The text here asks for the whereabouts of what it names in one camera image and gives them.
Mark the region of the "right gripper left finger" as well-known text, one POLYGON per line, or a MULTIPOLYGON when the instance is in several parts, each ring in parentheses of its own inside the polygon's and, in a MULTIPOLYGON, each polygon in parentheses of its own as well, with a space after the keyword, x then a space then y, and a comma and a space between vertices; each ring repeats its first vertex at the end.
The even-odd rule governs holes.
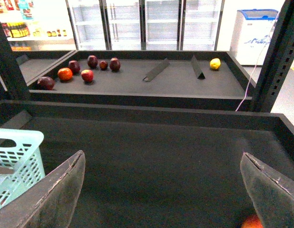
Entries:
POLYGON ((78 151, 44 179, 0 209, 0 228, 67 228, 82 189, 86 167, 78 151))

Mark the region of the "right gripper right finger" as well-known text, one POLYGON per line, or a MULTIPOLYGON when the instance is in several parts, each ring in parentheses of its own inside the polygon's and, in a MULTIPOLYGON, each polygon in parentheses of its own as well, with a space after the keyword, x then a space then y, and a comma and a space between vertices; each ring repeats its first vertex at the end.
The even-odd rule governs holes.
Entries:
POLYGON ((247 152, 240 171, 263 227, 294 228, 294 181, 247 152))

